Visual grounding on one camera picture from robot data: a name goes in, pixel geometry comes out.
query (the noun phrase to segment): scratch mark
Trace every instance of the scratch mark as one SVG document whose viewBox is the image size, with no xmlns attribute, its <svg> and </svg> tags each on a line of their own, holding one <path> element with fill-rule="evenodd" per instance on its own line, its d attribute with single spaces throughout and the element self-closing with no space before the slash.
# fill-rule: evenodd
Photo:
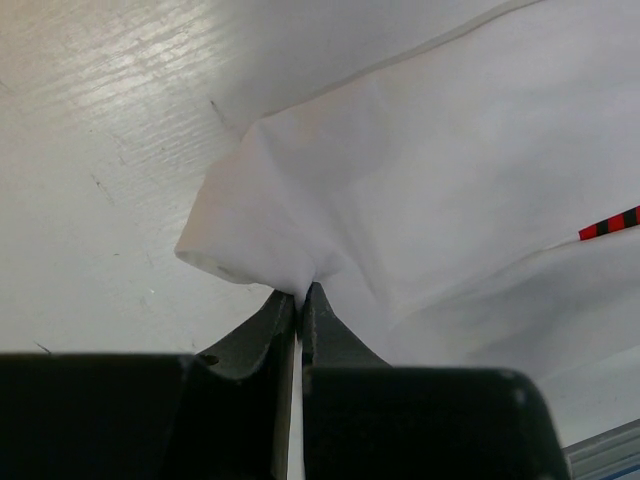
<svg viewBox="0 0 640 480">
<path fill-rule="evenodd" d="M 36 345 L 38 345 L 42 350 L 44 350 L 45 352 L 47 352 L 48 355 L 52 355 L 51 350 L 49 350 L 47 347 L 45 347 L 44 345 L 40 345 L 38 342 L 36 342 L 34 340 L 34 342 Z"/>
<path fill-rule="evenodd" d="M 231 124 L 231 122 L 229 122 L 229 119 L 222 113 L 222 111 L 220 111 L 220 108 L 218 107 L 216 102 L 214 102 L 213 100 L 209 100 L 209 102 L 211 103 L 211 107 L 213 108 L 213 111 L 218 117 L 218 120 L 220 120 L 220 123 L 222 124 L 222 126 L 227 130 L 229 130 L 230 132 L 237 134 L 235 126 Z"/>
<path fill-rule="evenodd" d="M 100 179 L 96 177 L 93 173 L 91 174 L 91 178 L 93 179 L 93 183 L 96 184 L 96 187 L 98 187 L 102 192 L 102 194 L 105 196 L 105 198 L 107 199 L 107 202 L 109 202 L 111 206 L 115 206 L 116 202 L 113 200 L 113 197 L 111 196 L 109 191 L 105 188 L 105 186 L 102 184 Z"/>
<path fill-rule="evenodd" d="M 0 87 L 2 87 L 2 89 L 5 90 L 10 95 L 14 95 L 15 94 L 13 89 L 9 88 L 9 85 L 4 83 L 2 80 L 0 80 Z"/>
</svg>

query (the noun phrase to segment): red and black striped object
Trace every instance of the red and black striped object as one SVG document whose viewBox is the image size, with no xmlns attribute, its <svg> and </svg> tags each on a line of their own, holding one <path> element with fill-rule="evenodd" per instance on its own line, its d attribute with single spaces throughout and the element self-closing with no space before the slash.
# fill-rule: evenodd
<svg viewBox="0 0 640 480">
<path fill-rule="evenodd" d="M 590 227 L 580 230 L 580 240 L 591 240 L 592 238 L 601 237 L 608 233 L 618 232 L 625 228 L 635 227 L 640 223 L 640 207 L 627 210 L 620 215 L 611 217 L 607 220 L 591 225 Z"/>
</svg>

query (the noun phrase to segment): screw hole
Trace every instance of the screw hole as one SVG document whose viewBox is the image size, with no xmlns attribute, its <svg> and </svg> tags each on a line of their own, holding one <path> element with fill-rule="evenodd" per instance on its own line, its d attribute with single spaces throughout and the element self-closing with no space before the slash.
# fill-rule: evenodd
<svg viewBox="0 0 640 480">
<path fill-rule="evenodd" d="M 210 353 L 202 353 L 200 358 L 204 360 L 208 366 L 212 367 L 213 365 L 220 363 L 220 359 L 215 355 L 211 355 Z"/>
</svg>

